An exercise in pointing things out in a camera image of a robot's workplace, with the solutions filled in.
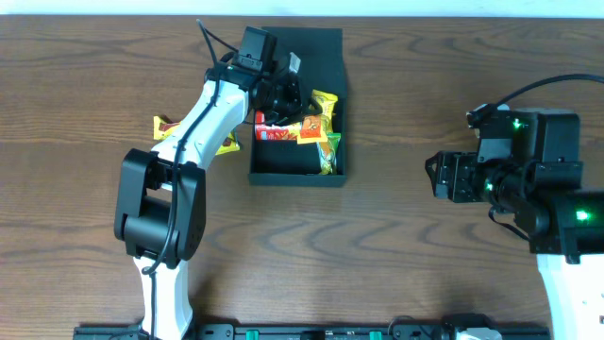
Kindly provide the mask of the red Pringles can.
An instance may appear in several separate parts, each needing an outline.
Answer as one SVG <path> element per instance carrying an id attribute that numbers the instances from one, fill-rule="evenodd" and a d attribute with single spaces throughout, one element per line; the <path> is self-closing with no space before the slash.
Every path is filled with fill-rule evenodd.
<path id="1" fill-rule="evenodd" d="M 255 113 L 255 137 L 257 141 L 296 141 L 300 129 L 300 123 L 294 123 L 288 126 L 269 126 L 266 124 L 264 114 L 257 110 Z"/>

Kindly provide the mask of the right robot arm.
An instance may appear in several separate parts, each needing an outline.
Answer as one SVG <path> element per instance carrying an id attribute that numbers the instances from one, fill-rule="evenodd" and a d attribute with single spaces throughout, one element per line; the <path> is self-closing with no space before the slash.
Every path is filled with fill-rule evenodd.
<path id="1" fill-rule="evenodd" d="M 579 116 L 501 105 L 466 117 L 478 148 L 426 160 L 434 196 L 512 214 L 508 229 L 536 256 L 554 337 L 602 338 L 603 194 L 581 185 Z"/>

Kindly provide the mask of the green yellow snack packet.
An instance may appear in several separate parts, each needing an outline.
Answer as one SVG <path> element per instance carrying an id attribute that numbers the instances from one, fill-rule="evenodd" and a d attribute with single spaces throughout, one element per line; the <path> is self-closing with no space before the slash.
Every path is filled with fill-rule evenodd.
<path id="1" fill-rule="evenodd" d="M 320 162 L 320 175 L 333 175 L 336 172 L 337 150 L 341 141 L 341 134 L 331 132 L 327 134 L 325 142 L 317 142 Z"/>

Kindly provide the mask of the yellow orange snack packet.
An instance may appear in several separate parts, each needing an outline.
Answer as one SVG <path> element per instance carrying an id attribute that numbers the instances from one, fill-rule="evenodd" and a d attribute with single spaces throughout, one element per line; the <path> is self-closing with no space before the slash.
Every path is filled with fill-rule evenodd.
<path id="1" fill-rule="evenodd" d="M 327 135 L 333 131 L 331 121 L 339 97 L 333 93 L 313 90 L 311 98 L 319 105 L 321 112 L 303 119 L 296 139 L 299 145 L 326 142 Z"/>

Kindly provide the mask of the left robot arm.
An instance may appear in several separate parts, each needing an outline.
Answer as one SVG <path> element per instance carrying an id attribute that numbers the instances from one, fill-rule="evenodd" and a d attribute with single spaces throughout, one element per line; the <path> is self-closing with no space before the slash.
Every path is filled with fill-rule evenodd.
<path id="1" fill-rule="evenodd" d="M 122 162 L 114 219 L 141 275 L 141 339 L 182 339 L 190 331 L 188 264 L 206 225 L 206 172 L 228 134 L 250 111 L 291 123 L 320 110 L 302 95 L 301 60 L 236 55 L 216 61 L 202 92 L 176 130 L 149 151 L 133 148 Z"/>

